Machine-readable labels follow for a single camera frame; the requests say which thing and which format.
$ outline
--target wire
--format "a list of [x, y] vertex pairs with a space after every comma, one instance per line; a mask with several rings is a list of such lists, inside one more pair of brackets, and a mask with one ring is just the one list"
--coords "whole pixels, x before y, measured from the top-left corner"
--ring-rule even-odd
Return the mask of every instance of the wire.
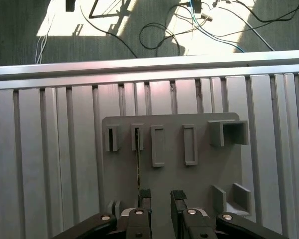
[[[283, 15], [283, 16], [278, 17], [277, 19], [281, 19], [281, 18], [283, 18], [283, 17], [285, 17], [285, 16], [287, 16], [287, 15], [293, 13], [293, 12], [298, 11], [298, 10], [299, 10], [299, 7], [297, 7], [297, 8], [296, 8], [295, 10], [293, 10], [293, 11], [288, 12], [287, 14], [285, 14], [285, 15]], [[268, 23], [263, 24], [263, 25], [260, 25], [260, 26], [257, 26], [257, 27], [253, 27], [252, 29], [258, 29], [258, 28], [267, 26], [267, 25], [269, 25], [269, 24], [275, 22], [276, 20], [274, 20], [274, 21], [272, 21], [272, 22], [268, 22]], [[225, 34], [225, 35], [214, 35], [214, 36], [216, 36], [216, 37], [225, 37], [225, 36], [230, 36], [230, 35], [234, 35], [234, 34], [238, 34], [238, 33], [246, 32], [246, 31], [250, 31], [250, 30], [252, 30], [252, 29], [246, 29], [246, 30], [242, 30], [242, 31], [236, 31], [236, 32], [228, 33], [228, 34]]]
[[[191, 11], [188, 10], [188, 8], [184, 7], [183, 5], [176, 4], [176, 5], [172, 6], [172, 7], [168, 10], [168, 12], [167, 12], [167, 18], [168, 18], [168, 15], [169, 15], [170, 11], [171, 11], [173, 8], [175, 8], [175, 7], [181, 7], [181, 8], [184, 8], [185, 10], [187, 10], [187, 11], [189, 12], [190, 16], [192, 16], [192, 15], [191, 15]], [[205, 22], [206, 22], [207, 20], [208, 20], [208, 18], [206, 18], [200, 25], [202, 26], [203, 24], [205, 24]], [[198, 26], [197, 26], [197, 27], [192, 28], [191, 30], [187, 30], [187, 31], [180, 32], [180, 33], [177, 33], [177, 34], [173, 34], [170, 30], [168, 30], [168, 31], [169, 31], [168, 34], [169, 34], [170, 36], [166, 36], [166, 37], [164, 37], [164, 38], [162, 39], [162, 41], [160, 41], [160, 42], [158, 43], [157, 46], [155, 46], [155, 47], [149, 47], [149, 46], [146, 46], [146, 45], [142, 42], [142, 40], [141, 40], [141, 35], [142, 35], [142, 32], [143, 32], [146, 28], [148, 28], [148, 27], [154, 27], [155, 24], [156, 24], [157, 26], [159, 25], [159, 26], [161, 27], [160, 29], [163, 28], [163, 29], [165, 29], [166, 31], [168, 30], [167, 27], [166, 27], [166, 25], [167, 25], [167, 20], [165, 21], [165, 26], [162, 25], [162, 24], [160, 24], [160, 23], [157, 23], [157, 22], [151, 22], [151, 23], [149, 23], [149, 24], [146, 24], [145, 26], [143, 26], [143, 27], [141, 28], [141, 30], [140, 30], [140, 32], [139, 32], [139, 42], [140, 42], [140, 44], [142, 45], [142, 47], [144, 47], [144, 48], [147, 49], [147, 50], [156, 50], [156, 55], [157, 55], [158, 49], [163, 45], [163, 43], [164, 43], [166, 40], [168, 40], [168, 39], [170, 39], [171, 37], [173, 37], [173, 38], [175, 39], [176, 44], [177, 44], [177, 47], [178, 47], [178, 56], [180, 56], [180, 46], [179, 46], [178, 41], [176, 40], [175, 37], [176, 37], [177, 35], [182, 35], [182, 34], [190, 33], [190, 32], [193, 32], [193, 31], [195, 31], [195, 30], [198, 29]]]
[[[54, 5], [56, 4], [55, 2], [56, 2], [56, 0], [51, 1], [51, 4], [49, 5], [49, 7], [47, 9], [47, 16], [48, 16], [48, 20], [47, 20], [47, 31], [46, 31], [46, 34], [44, 36], [40, 36], [39, 37], [38, 42], [36, 44], [35, 60], [34, 60], [35, 64], [41, 64], [42, 63], [43, 52], [44, 52], [44, 49], [46, 47], [46, 44], [47, 44], [47, 41], [48, 41], [48, 35], [49, 35], [50, 29], [51, 29], [52, 24], [53, 24], [53, 20], [54, 20], [55, 15], [56, 15], [56, 10], [55, 10], [56, 7], [54, 7]], [[50, 13], [49, 13], [49, 9], [51, 9], [51, 8], [54, 8], [54, 16], [53, 16], [51, 24], [50, 24]], [[39, 47], [39, 43], [40, 43], [41, 39], [42, 39], [42, 41], [41, 41], [41, 46], [40, 46], [40, 54], [38, 56], [38, 47]]]
[[209, 33], [208, 31], [206, 31], [204, 28], [202, 28], [198, 22], [197, 22], [197, 19], [195, 17], [195, 14], [193, 12], [193, 4], [192, 4], [192, 1], [193, 0], [190, 0], [190, 9], [191, 9], [191, 14], [192, 14], [192, 17], [193, 17], [193, 20], [194, 22], [198, 25], [198, 30], [201, 31], [204, 35], [208, 36], [209, 38], [215, 40], [215, 41], [218, 41], [218, 42], [221, 42], [221, 43], [225, 43], [225, 44], [228, 44], [228, 45], [231, 45], [235, 48], [237, 48], [238, 50], [240, 50], [241, 52], [245, 52], [240, 46], [237, 46], [235, 44], [232, 44], [231, 42], [229, 41], [225, 41], [225, 40], [222, 40], [222, 39], [219, 39], [217, 38], [216, 36], [212, 35], [211, 33]]
[[293, 13], [293, 15], [290, 18], [287, 19], [274, 19], [274, 20], [261, 20], [249, 7], [247, 7], [243, 2], [239, 1], [239, 0], [235, 0], [233, 1], [235, 3], [238, 3], [240, 5], [242, 5], [244, 8], [246, 8], [259, 22], [262, 23], [268, 23], [268, 22], [275, 22], [275, 21], [290, 21], [293, 19], [293, 17], [295, 16], [295, 14], [297, 13], [297, 11], [295, 11]]
[[269, 44], [268, 42], [265, 41], [265, 39], [255, 30], [252, 28], [252, 26], [247, 22], [245, 21], [239, 14], [237, 13], [234, 13], [233, 11], [229, 10], [229, 9], [226, 9], [226, 8], [222, 8], [222, 7], [219, 7], [220, 9], [222, 10], [226, 10], [228, 12], [231, 12], [232, 14], [234, 14], [236, 17], [238, 17], [239, 19], [241, 19], [259, 38], [260, 40], [271, 50], [271, 51], [275, 51]]
[[151, 22], [151, 23], [148, 23], [146, 24], [145, 26], [143, 26], [139, 32], [139, 42], [140, 44], [142, 45], [142, 47], [144, 47], [146, 50], [157, 50], [158, 48], [160, 48], [162, 46], [162, 44], [169, 38], [169, 37], [165, 37], [157, 46], [154, 46], [154, 47], [148, 47], [148, 46], [145, 46], [142, 41], [141, 41], [141, 35], [142, 35], [142, 32], [144, 31], [144, 29], [148, 28], [148, 27], [156, 27], [156, 28], [159, 28], [159, 29], [162, 29], [164, 31], [166, 31], [170, 37], [174, 38], [174, 40], [176, 41], [176, 44], [177, 44], [177, 48], [178, 48], [178, 55], [180, 55], [180, 46], [179, 46], [179, 43], [175, 37], [175, 34], [173, 34], [166, 26], [164, 26], [163, 24], [160, 24], [160, 23], [157, 23], [157, 22]]
[[121, 38], [119, 38], [118, 36], [116, 36], [115, 34], [112, 34], [112, 33], [110, 33], [110, 32], [108, 32], [108, 31], [104, 31], [104, 30], [101, 30], [101, 29], [99, 29], [98, 27], [96, 27], [95, 25], [93, 25], [87, 18], [86, 18], [86, 16], [84, 15], [84, 13], [83, 13], [83, 10], [82, 10], [82, 6], [81, 6], [81, 4], [80, 4], [80, 9], [81, 9], [81, 13], [82, 13], [82, 16], [84, 17], [84, 19], [94, 28], [94, 29], [96, 29], [96, 30], [98, 30], [98, 31], [100, 31], [100, 32], [102, 32], [102, 33], [105, 33], [105, 34], [107, 34], [107, 35], [110, 35], [110, 36], [112, 36], [112, 37], [114, 37], [114, 38], [116, 38], [116, 39], [118, 39], [120, 42], [122, 42], [125, 46], [126, 46], [126, 48], [131, 52], [131, 54], [135, 57], [135, 58], [137, 58], [137, 56], [136, 56], [136, 54], [134, 53], [134, 51], [132, 51], [132, 49], [121, 39]]

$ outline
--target black cable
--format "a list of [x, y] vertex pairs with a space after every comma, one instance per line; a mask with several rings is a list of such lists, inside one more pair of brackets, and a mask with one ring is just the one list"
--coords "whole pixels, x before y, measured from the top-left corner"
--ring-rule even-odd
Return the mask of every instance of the black cable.
[[[166, 27], [166, 25], [167, 25], [168, 15], [169, 15], [170, 11], [173, 10], [175, 7], [182, 7], [182, 8], [184, 8], [184, 9], [188, 10], [186, 7], [184, 7], [184, 6], [180, 5], [180, 4], [176, 4], [176, 5], [172, 6], [172, 7], [168, 10], [167, 15], [166, 15], [167, 18], [166, 18], [166, 21], [165, 21], [165, 25], [162, 25], [162, 24], [157, 23], [157, 22], [151, 22], [151, 23], [148, 23], [148, 24], [146, 24], [145, 26], [143, 26], [143, 27], [141, 28], [140, 32], [139, 32], [139, 42], [140, 42], [140, 44], [142, 45], [142, 47], [144, 47], [144, 48], [147, 49], [147, 50], [156, 50], [156, 54], [157, 54], [157, 53], [158, 53], [158, 49], [163, 45], [163, 43], [164, 43], [166, 40], [168, 40], [168, 39], [170, 39], [170, 38], [172, 37], [172, 38], [175, 40], [176, 44], [177, 44], [178, 56], [180, 56], [180, 46], [179, 46], [179, 43], [178, 43], [178, 41], [177, 41], [177, 39], [176, 39], [176, 36], [177, 36], [177, 35], [186, 34], [186, 33], [190, 33], [190, 32], [194, 31], [194, 30], [197, 29], [197, 28], [193, 28], [193, 29], [191, 29], [191, 30], [187, 30], [187, 31], [184, 31], [184, 32], [180, 32], [180, 33], [177, 33], [177, 34], [173, 34], [173, 33]], [[141, 35], [142, 35], [142, 32], [143, 32], [146, 28], [149, 28], [149, 27], [157, 27], [157, 28], [159, 28], [159, 29], [164, 29], [164, 30], [166, 30], [166, 31], [168, 32], [168, 34], [169, 34], [170, 36], [166, 36], [166, 37], [164, 37], [164, 38], [158, 43], [157, 46], [154, 46], [154, 47], [146, 46], [146, 45], [142, 42], [142, 40], [141, 40]]]
[[255, 33], [255, 35], [256, 36], [258, 36], [259, 37], [259, 39], [271, 50], [271, 51], [275, 51], [269, 44], [268, 44], [268, 42], [266, 42], [263, 38], [262, 38], [262, 36], [261, 35], [259, 35], [259, 33], [258, 32], [256, 32], [256, 30], [255, 29], [253, 29], [252, 28], [252, 26], [247, 22], [247, 21], [245, 21], [240, 15], [238, 15], [238, 14], [236, 14], [235, 12], [233, 12], [233, 11], [231, 11], [231, 10], [229, 10], [229, 9], [226, 9], [226, 8], [222, 8], [222, 7], [219, 7], [220, 9], [222, 9], [222, 10], [225, 10], [225, 11], [228, 11], [228, 12], [230, 12], [230, 13], [232, 13], [233, 15], [235, 15], [236, 17], [238, 17], [239, 19], [241, 19], [254, 33]]
[[[277, 19], [281, 19], [281, 18], [283, 18], [283, 17], [285, 17], [285, 16], [287, 16], [287, 15], [293, 13], [293, 12], [298, 11], [298, 10], [299, 10], [299, 7], [297, 7], [295, 10], [290, 11], [290, 12], [288, 12], [287, 14], [281, 16], [281, 17], [278, 17]], [[277, 19], [275, 19], [275, 20], [273, 20], [273, 21], [271, 21], [271, 22], [268, 22], [268, 23], [266, 23], [266, 24], [264, 24], [264, 25], [257, 26], [257, 27], [253, 27], [253, 28], [251, 28], [251, 29], [246, 29], [246, 30], [242, 30], [242, 31], [236, 31], [236, 32], [228, 33], [228, 34], [226, 34], [226, 35], [214, 35], [214, 36], [217, 36], [217, 37], [225, 37], [225, 36], [230, 36], [230, 35], [234, 35], [234, 34], [238, 34], [238, 33], [246, 32], [246, 31], [250, 31], [250, 30], [252, 30], [252, 29], [258, 29], [258, 28], [267, 26], [267, 25], [269, 25], [269, 24], [271, 24], [271, 23], [273, 23], [273, 22], [276, 22]]]
[[[172, 6], [172, 7], [168, 10], [168, 12], [167, 12], [167, 16], [168, 16], [168, 14], [170, 13], [170, 11], [171, 11], [173, 8], [175, 8], [175, 7], [181, 7], [181, 8], [183, 8], [183, 9], [185, 9], [186, 11], [189, 12], [189, 14], [190, 14], [190, 16], [191, 16], [191, 11], [190, 11], [188, 8], [186, 8], [186, 7], [184, 7], [183, 5], [180, 5], [180, 4], [176, 4], [176, 5]], [[147, 50], [156, 50], [156, 51], [158, 51], [158, 49], [163, 45], [163, 43], [164, 43], [166, 40], [168, 40], [168, 39], [170, 39], [171, 37], [173, 37], [173, 38], [175, 39], [176, 43], [177, 43], [177, 47], [178, 47], [178, 56], [180, 55], [180, 47], [179, 47], [178, 41], [176, 40], [175, 37], [178, 36], [178, 35], [182, 35], [182, 34], [186, 34], [186, 33], [193, 32], [193, 31], [197, 30], [200, 26], [202, 26], [202, 25], [199, 25], [199, 26], [194, 27], [193, 29], [190, 29], [190, 30], [187, 30], [187, 31], [184, 31], [184, 32], [180, 32], [180, 33], [176, 33], [176, 34], [173, 34], [170, 30], [167, 29], [167, 30], [169, 31], [168, 33], [170, 34], [170, 36], [167, 36], [167, 37], [163, 38], [162, 41], [160, 41], [160, 42], [158, 43], [157, 46], [155, 46], [155, 47], [149, 47], [149, 46], [144, 45], [144, 43], [143, 43], [142, 40], [141, 40], [141, 35], [142, 35], [142, 32], [143, 32], [146, 28], [148, 28], [148, 27], [154, 27], [155, 24], [160, 25], [160, 26], [161, 26], [162, 28], [164, 28], [164, 29], [167, 29], [166, 26], [164, 26], [164, 25], [162, 25], [162, 24], [160, 24], [160, 23], [156, 23], [156, 22], [152, 22], [152, 23], [149, 23], [149, 24], [146, 24], [145, 26], [143, 26], [143, 27], [141, 28], [140, 32], [139, 32], [139, 42], [140, 42], [140, 44], [142, 45], [142, 47], [144, 47], [144, 48], [147, 49]], [[226, 41], [231, 42], [231, 43], [234, 43], [234, 44], [238, 44], [238, 43], [235, 42], [235, 41], [229, 41], [229, 40], [226, 40]]]
[[[145, 46], [142, 41], [141, 41], [141, 35], [142, 32], [144, 31], [144, 29], [149, 28], [149, 27], [156, 27], [158, 29], [162, 29], [164, 30], [164, 32], [166, 31], [170, 36], [169, 37], [165, 37], [163, 41], [161, 41], [157, 46], [155, 47], [149, 47], [149, 46]], [[180, 46], [179, 43], [177, 41], [177, 38], [175, 37], [175, 34], [173, 34], [166, 26], [164, 26], [163, 24], [157, 23], [157, 22], [151, 22], [146, 24], [145, 26], [143, 26], [139, 32], [139, 42], [142, 45], [142, 47], [144, 47], [146, 50], [157, 50], [158, 48], [160, 48], [162, 46], [162, 44], [165, 42], [166, 39], [168, 38], [174, 38], [174, 40], [176, 41], [177, 44], [177, 48], [178, 48], [178, 55], [180, 55]]]
[[131, 48], [130, 48], [130, 47], [129, 47], [129, 46], [128, 46], [122, 39], [120, 39], [120, 38], [119, 38], [118, 36], [116, 36], [115, 34], [112, 34], [112, 33], [108, 32], [108, 31], [103, 31], [103, 30], [97, 28], [95, 25], [93, 25], [93, 24], [86, 18], [86, 16], [84, 15], [84, 13], [83, 13], [83, 11], [82, 11], [81, 6], [80, 6], [80, 9], [81, 9], [81, 13], [82, 13], [84, 19], [85, 19], [85, 20], [86, 20], [86, 21], [87, 21], [93, 28], [97, 29], [98, 31], [100, 31], [100, 32], [102, 32], [102, 33], [108, 34], [108, 35], [113, 36], [113, 37], [115, 37], [116, 39], [118, 39], [120, 42], [122, 42], [122, 43], [128, 48], [128, 50], [131, 52], [131, 54], [132, 54], [135, 58], [137, 58], [136, 54], [131, 50]]
[[261, 20], [249, 7], [247, 7], [243, 2], [239, 1], [239, 0], [235, 0], [234, 2], [242, 5], [244, 8], [246, 8], [259, 22], [262, 23], [268, 23], [268, 22], [274, 22], [274, 21], [290, 21], [291, 19], [293, 19], [293, 17], [295, 16], [295, 14], [297, 13], [297, 11], [295, 11], [293, 13], [293, 15], [290, 18], [287, 19], [274, 19], [274, 20]]

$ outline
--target gray plastic board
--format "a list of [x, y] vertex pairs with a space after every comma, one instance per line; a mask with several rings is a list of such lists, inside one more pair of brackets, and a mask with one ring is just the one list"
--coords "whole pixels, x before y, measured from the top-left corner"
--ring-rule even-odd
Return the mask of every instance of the gray plastic board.
[[236, 113], [106, 117], [102, 122], [104, 200], [133, 207], [138, 196], [134, 127], [141, 134], [140, 188], [152, 192], [154, 238], [174, 238], [170, 217], [171, 190], [184, 190], [190, 207], [213, 210], [212, 185], [227, 194], [242, 183], [240, 145], [210, 145], [209, 121], [239, 121]]

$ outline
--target black object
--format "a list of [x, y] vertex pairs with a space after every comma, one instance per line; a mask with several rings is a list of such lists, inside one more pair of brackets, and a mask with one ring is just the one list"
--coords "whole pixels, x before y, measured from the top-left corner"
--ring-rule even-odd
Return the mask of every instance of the black object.
[[201, 13], [201, 0], [193, 0], [194, 13]]
[[[288, 239], [268, 228], [234, 213], [222, 213], [214, 223], [197, 208], [188, 208], [183, 191], [170, 193], [170, 214], [176, 239]], [[98, 213], [53, 239], [152, 239], [151, 193], [140, 190], [139, 208], [125, 209], [117, 220], [110, 214]]]
[[65, 11], [74, 12], [75, 10], [75, 0], [65, 0]]

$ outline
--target metal screw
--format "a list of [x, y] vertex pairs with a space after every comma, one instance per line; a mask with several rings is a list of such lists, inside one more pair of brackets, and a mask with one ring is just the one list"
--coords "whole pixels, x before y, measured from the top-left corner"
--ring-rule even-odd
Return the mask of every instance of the metal screw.
[[109, 216], [102, 216], [101, 219], [104, 220], [104, 221], [106, 221], [106, 220], [110, 219], [110, 217]]
[[189, 209], [187, 212], [188, 212], [189, 214], [192, 214], [192, 215], [195, 215], [195, 214], [196, 214], [196, 211], [193, 210], [193, 209]]
[[224, 215], [223, 215], [223, 219], [226, 219], [226, 220], [232, 220], [233, 217], [232, 217], [231, 215], [224, 214]]

